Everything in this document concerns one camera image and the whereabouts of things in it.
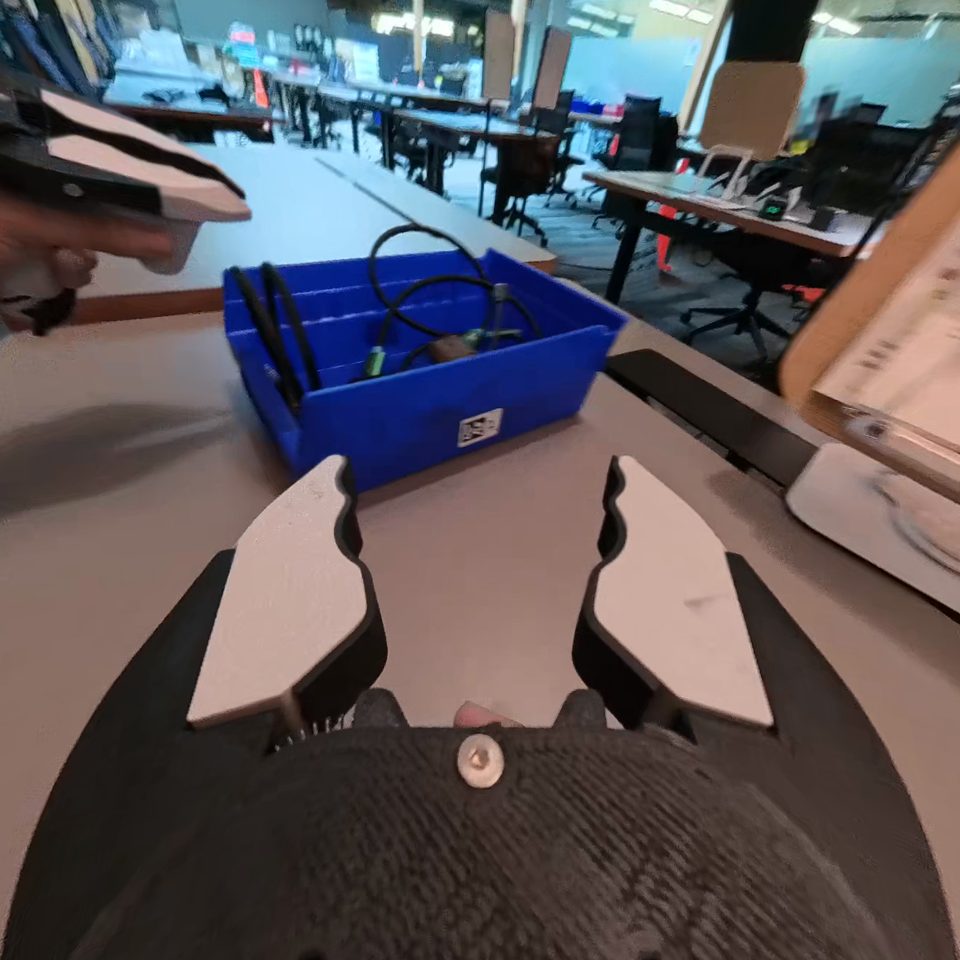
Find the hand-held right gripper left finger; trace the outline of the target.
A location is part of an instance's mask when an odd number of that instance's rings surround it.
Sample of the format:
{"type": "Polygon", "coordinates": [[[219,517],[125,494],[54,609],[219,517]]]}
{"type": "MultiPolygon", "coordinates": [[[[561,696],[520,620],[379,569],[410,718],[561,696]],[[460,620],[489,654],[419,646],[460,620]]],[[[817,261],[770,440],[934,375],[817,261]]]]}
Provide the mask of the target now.
{"type": "Polygon", "coordinates": [[[333,727],[388,647],[361,553],[349,459],[331,455],[239,537],[186,714],[194,729],[261,714],[296,734],[333,727]]]}

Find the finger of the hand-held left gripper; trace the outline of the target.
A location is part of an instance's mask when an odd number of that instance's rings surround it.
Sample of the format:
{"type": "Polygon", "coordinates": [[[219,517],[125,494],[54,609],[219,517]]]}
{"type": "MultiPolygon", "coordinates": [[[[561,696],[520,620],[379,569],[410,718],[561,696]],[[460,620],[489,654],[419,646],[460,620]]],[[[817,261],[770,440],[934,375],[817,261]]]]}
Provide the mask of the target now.
{"type": "Polygon", "coordinates": [[[41,128],[56,160],[150,184],[181,199],[245,199],[218,166],[149,126],[41,88],[41,128]]]}
{"type": "Polygon", "coordinates": [[[53,138],[47,148],[57,160],[155,187],[160,215],[168,220],[225,223],[248,221],[253,216],[246,199],[222,181],[188,173],[165,160],[141,159],[90,138],[53,138]]]}

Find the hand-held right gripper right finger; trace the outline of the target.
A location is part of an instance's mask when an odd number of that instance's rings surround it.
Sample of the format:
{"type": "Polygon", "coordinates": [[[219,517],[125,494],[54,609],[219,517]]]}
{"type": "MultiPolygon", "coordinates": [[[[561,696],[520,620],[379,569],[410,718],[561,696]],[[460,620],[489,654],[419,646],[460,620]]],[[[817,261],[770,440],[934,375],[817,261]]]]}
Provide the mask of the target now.
{"type": "Polygon", "coordinates": [[[728,552],[635,458],[610,459],[599,560],[574,632],[574,668],[626,730],[693,714],[770,731],[775,719],[728,552]]]}

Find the blue plastic bin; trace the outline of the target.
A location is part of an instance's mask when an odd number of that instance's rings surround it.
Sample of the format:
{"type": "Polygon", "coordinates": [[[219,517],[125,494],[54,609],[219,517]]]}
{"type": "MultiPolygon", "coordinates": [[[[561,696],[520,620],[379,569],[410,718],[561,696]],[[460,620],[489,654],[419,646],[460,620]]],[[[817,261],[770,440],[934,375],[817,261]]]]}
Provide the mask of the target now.
{"type": "Polygon", "coordinates": [[[368,491],[576,416],[625,314],[493,249],[227,269],[246,393],[301,476],[345,456],[368,491]],[[449,335],[474,356],[434,365],[449,335]]]}

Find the person's left hand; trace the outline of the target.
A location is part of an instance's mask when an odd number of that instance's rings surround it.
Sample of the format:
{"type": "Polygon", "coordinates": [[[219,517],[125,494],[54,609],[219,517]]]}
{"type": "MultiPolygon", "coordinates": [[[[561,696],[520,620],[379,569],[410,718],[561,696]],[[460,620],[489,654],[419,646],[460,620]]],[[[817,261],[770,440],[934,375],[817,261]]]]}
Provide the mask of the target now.
{"type": "Polygon", "coordinates": [[[43,264],[59,288],[88,285],[100,254],[166,260],[173,255],[169,231],[160,223],[69,212],[1,197],[2,287],[27,267],[43,264]]]}

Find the black office chair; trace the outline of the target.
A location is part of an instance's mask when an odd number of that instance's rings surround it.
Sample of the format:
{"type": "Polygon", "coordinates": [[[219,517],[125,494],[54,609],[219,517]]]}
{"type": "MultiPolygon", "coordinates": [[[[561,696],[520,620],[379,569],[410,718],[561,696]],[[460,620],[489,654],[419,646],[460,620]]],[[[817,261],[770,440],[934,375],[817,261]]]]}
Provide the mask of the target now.
{"type": "Polygon", "coordinates": [[[678,161],[676,116],[662,111],[660,98],[628,95],[618,127],[618,145],[602,154],[606,172],[672,173],[678,161]]]}
{"type": "Polygon", "coordinates": [[[501,141],[496,146],[496,164],[480,174],[481,191],[487,186],[493,189],[488,220],[505,231],[515,229],[518,236],[528,227],[543,249],[548,237],[526,208],[532,198],[550,194],[570,166],[563,150],[574,98],[573,89],[563,89],[553,109],[533,111],[534,133],[501,141]]]}
{"type": "Polygon", "coordinates": [[[705,303],[686,308],[678,317],[682,328],[679,342],[696,346],[721,334],[745,338],[750,343],[750,355],[737,361],[734,368],[754,377],[772,372],[786,344],[810,316],[810,288],[789,278],[785,262],[754,257],[732,244],[715,249],[711,261],[723,268],[718,280],[736,281],[742,286],[740,300],[737,305],[705,303]],[[788,327],[764,312],[762,299],[766,296],[785,300],[790,309],[788,327]]]}

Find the sign board on stand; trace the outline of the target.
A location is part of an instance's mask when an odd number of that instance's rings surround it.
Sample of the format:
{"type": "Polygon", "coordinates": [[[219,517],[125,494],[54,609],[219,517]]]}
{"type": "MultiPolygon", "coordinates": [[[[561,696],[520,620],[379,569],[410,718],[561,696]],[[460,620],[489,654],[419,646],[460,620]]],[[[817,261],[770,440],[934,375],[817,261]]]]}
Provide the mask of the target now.
{"type": "Polygon", "coordinates": [[[533,110],[553,111],[557,108],[571,43],[571,33],[553,26],[546,28],[535,75],[533,110]]]}
{"type": "Polygon", "coordinates": [[[517,26],[508,11],[488,8],[483,44],[482,98],[507,103],[512,96],[517,26]]]}

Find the wooden document stand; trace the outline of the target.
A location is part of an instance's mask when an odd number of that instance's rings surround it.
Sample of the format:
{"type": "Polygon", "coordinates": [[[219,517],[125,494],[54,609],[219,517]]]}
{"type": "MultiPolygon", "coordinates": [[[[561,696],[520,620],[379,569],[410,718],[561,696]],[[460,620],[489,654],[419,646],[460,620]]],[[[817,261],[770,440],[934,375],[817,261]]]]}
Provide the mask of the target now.
{"type": "Polygon", "coordinates": [[[957,616],[959,483],[943,486],[845,433],[839,407],[813,394],[816,382],[955,225],[958,147],[796,335],[778,381],[783,399],[828,438],[786,492],[791,514],[957,616]]]}

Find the printed instruction sheet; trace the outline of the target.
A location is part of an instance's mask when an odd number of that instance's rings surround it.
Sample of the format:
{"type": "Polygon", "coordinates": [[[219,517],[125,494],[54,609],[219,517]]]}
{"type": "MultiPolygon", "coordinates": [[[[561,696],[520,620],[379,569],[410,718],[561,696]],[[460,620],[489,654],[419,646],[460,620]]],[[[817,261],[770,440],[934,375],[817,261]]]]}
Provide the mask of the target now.
{"type": "Polygon", "coordinates": [[[959,482],[959,227],[816,382],[843,430],[942,486],[959,482]]]}

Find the wooden office table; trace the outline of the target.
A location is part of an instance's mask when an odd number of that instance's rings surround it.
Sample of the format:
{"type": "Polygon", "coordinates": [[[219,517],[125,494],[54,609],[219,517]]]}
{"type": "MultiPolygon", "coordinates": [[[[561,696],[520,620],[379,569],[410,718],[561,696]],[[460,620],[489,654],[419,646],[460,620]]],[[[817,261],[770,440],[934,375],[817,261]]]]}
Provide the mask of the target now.
{"type": "Polygon", "coordinates": [[[625,228],[609,278],[605,298],[618,305],[642,231],[672,236],[687,222],[660,212],[667,207],[692,215],[707,224],[719,224],[744,234],[762,236],[808,252],[816,258],[869,257],[880,242],[889,220],[868,219],[845,213],[835,229],[818,231],[808,221],[786,218],[770,221],[742,207],[724,205],[720,198],[692,190],[690,174],[656,172],[585,171],[582,179],[606,190],[606,197],[623,215],[625,228]]]}

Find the beige board stand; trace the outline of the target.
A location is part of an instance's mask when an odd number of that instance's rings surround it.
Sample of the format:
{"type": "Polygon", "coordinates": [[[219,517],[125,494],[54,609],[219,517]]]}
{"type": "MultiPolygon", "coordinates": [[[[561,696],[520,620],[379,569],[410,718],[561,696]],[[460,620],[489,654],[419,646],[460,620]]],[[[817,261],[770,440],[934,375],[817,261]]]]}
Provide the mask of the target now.
{"type": "Polygon", "coordinates": [[[721,204],[731,206],[752,162],[773,160],[786,144],[807,71],[800,62],[728,60],[716,72],[699,132],[702,181],[717,160],[735,160],[721,204]]]}

